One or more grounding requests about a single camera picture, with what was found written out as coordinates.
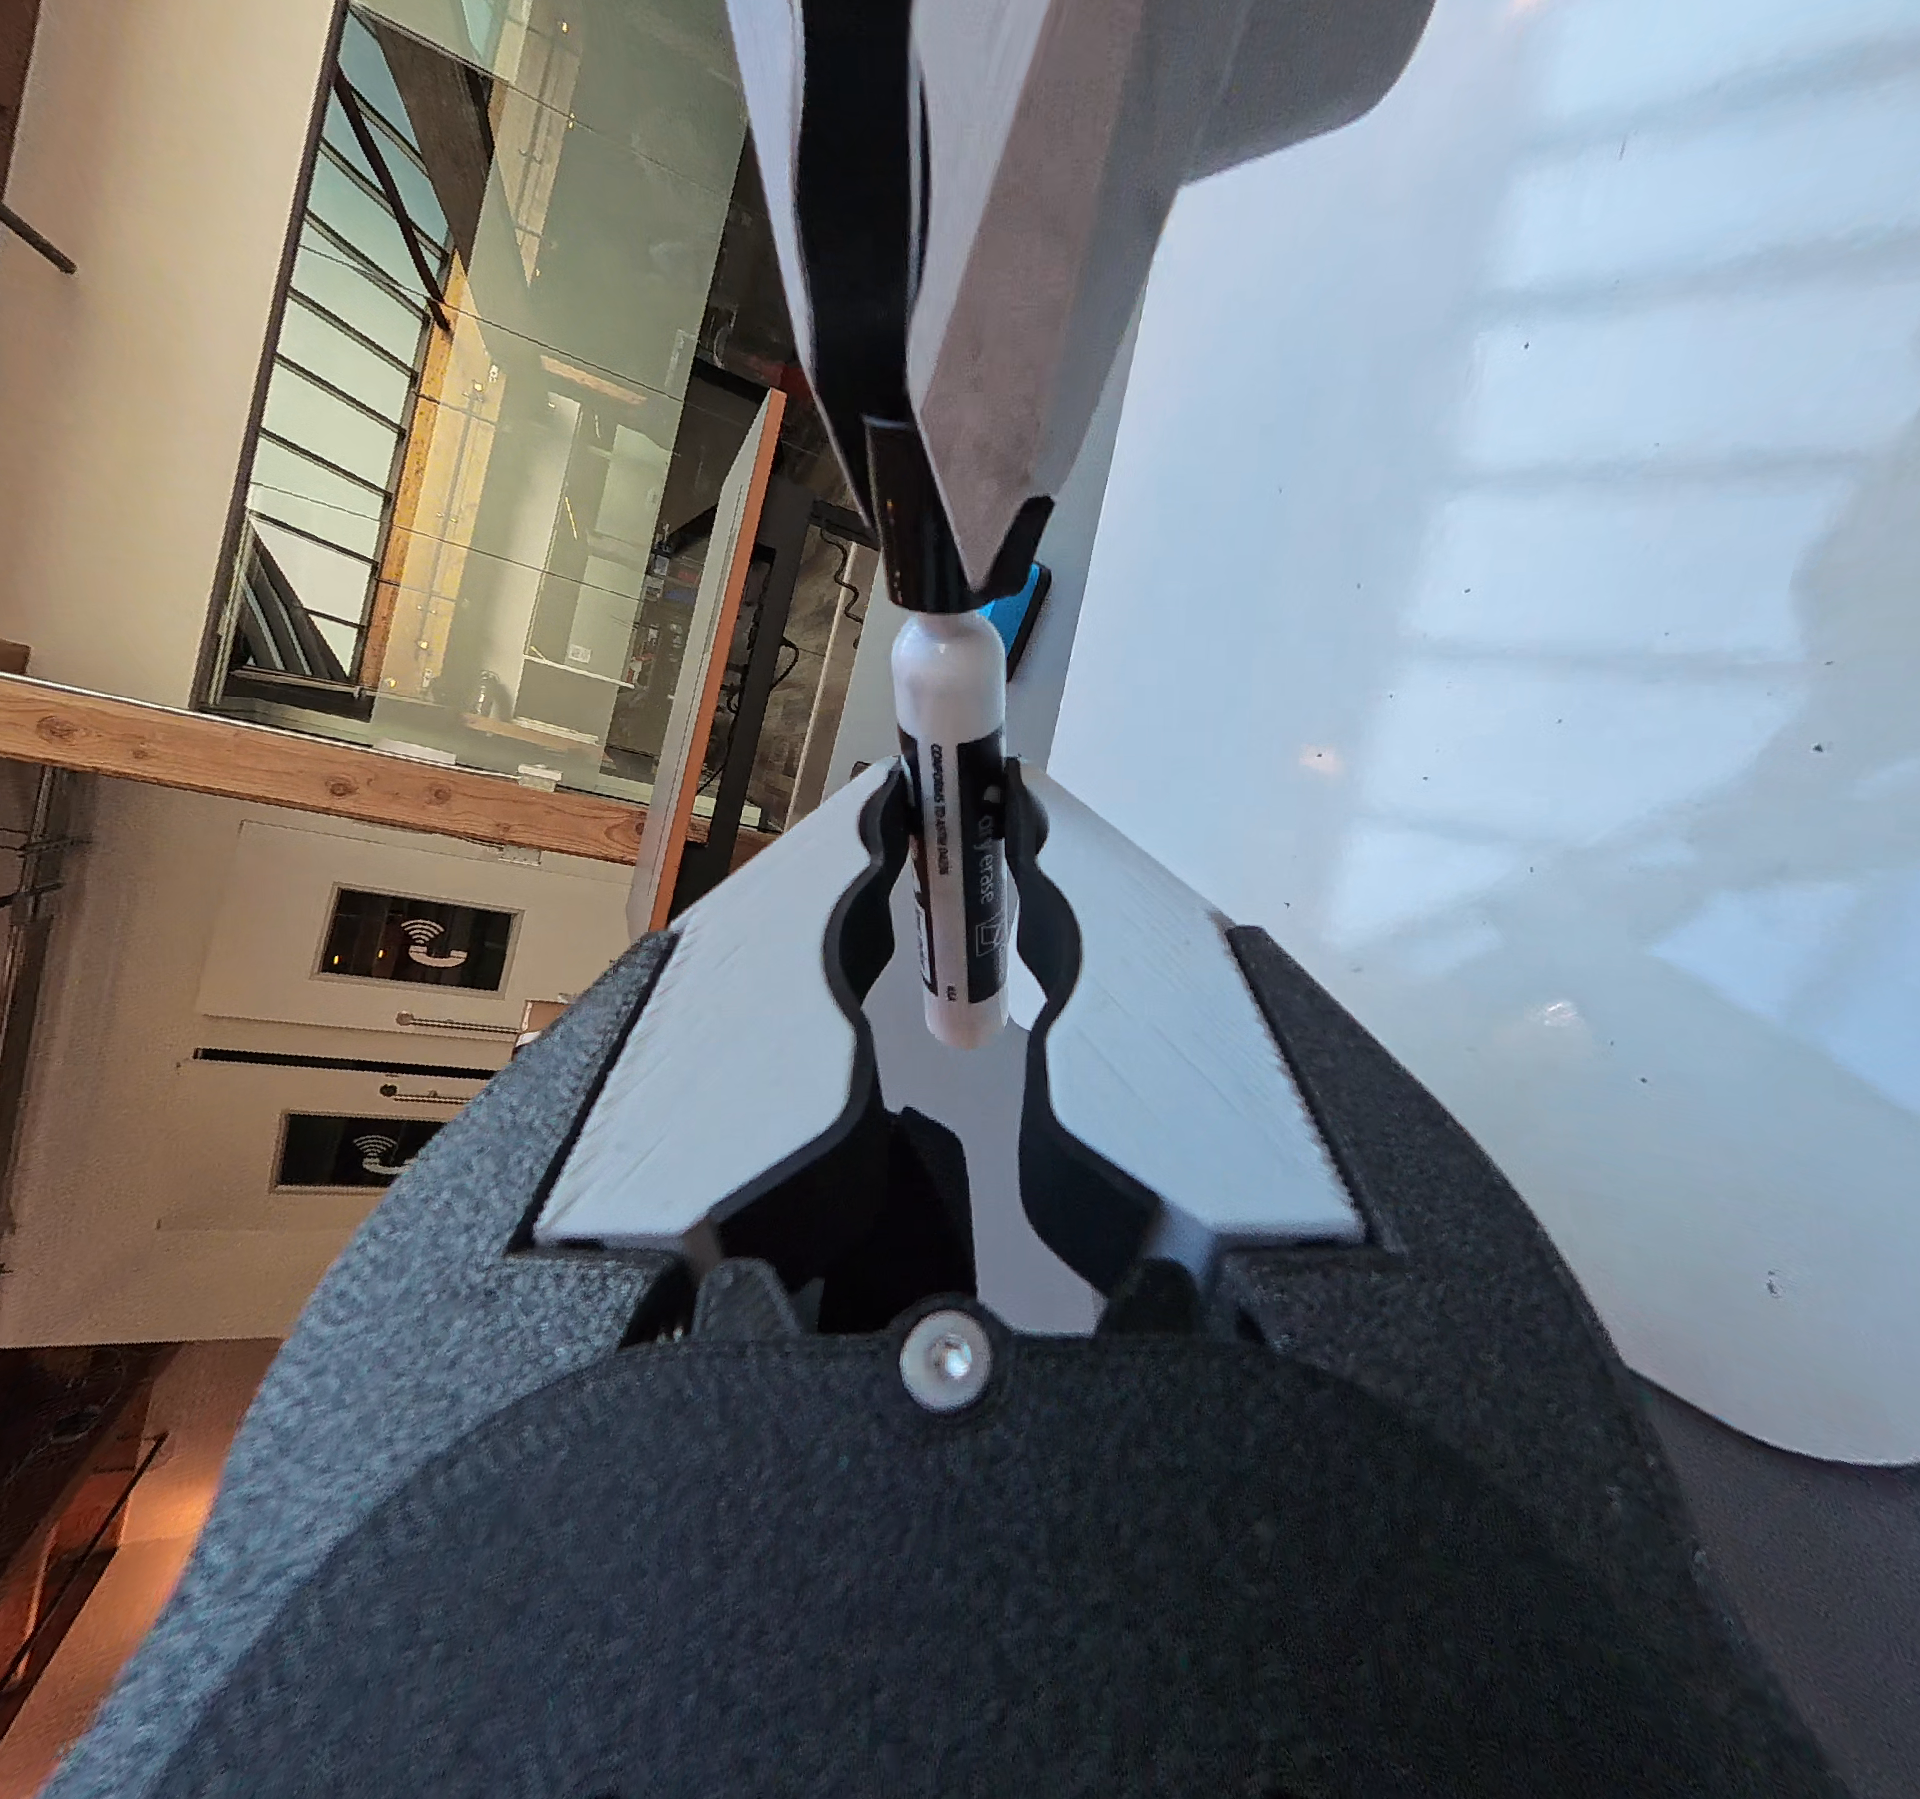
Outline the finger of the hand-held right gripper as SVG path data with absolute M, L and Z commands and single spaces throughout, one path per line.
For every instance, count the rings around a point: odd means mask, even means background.
M 725 0 L 800 366 L 828 425 L 909 425 L 924 237 L 915 0 Z
M 915 0 L 913 406 L 971 586 L 1075 462 L 1179 190 L 1378 105 L 1433 0 Z

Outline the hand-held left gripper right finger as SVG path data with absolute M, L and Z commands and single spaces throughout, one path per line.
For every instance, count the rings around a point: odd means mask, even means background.
M 1226 918 L 1040 770 L 1009 785 L 1018 952 L 1042 995 L 1020 1202 L 1101 1295 L 1145 1258 L 1200 1289 L 1223 1255 L 1361 1244 Z

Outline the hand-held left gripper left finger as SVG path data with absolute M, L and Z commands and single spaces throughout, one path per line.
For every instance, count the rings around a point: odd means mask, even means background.
M 868 766 L 693 902 L 533 1217 L 545 1251 L 679 1255 L 802 1181 L 811 1230 L 735 1237 L 813 1266 L 859 1231 L 851 1177 L 880 1113 L 865 997 L 896 954 L 891 894 L 907 852 L 901 765 Z

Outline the blue board eraser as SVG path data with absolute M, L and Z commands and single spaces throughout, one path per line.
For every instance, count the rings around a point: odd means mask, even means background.
M 1011 679 L 1011 675 L 1018 671 L 1020 660 L 1029 648 L 1033 632 L 1042 612 L 1050 583 L 1052 577 L 1048 564 L 1033 561 L 1018 590 L 1002 594 L 978 609 L 978 614 L 995 629 L 995 636 L 1002 643 L 1007 679 Z

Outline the white dry-erase marker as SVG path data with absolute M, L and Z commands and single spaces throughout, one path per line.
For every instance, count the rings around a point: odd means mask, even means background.
M 1005 1021 L 1003 645 L 978 612 L 903 619 L 891 655 L 924 1021 L 947 1046 Z

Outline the small white dry-erase board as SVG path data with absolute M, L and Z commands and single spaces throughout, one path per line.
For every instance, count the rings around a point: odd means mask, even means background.
M 1189 186 L 1052 772 L 1326 984 L 1621 1357 L 1916 1459 L 1917 0 L 1436 0 Z

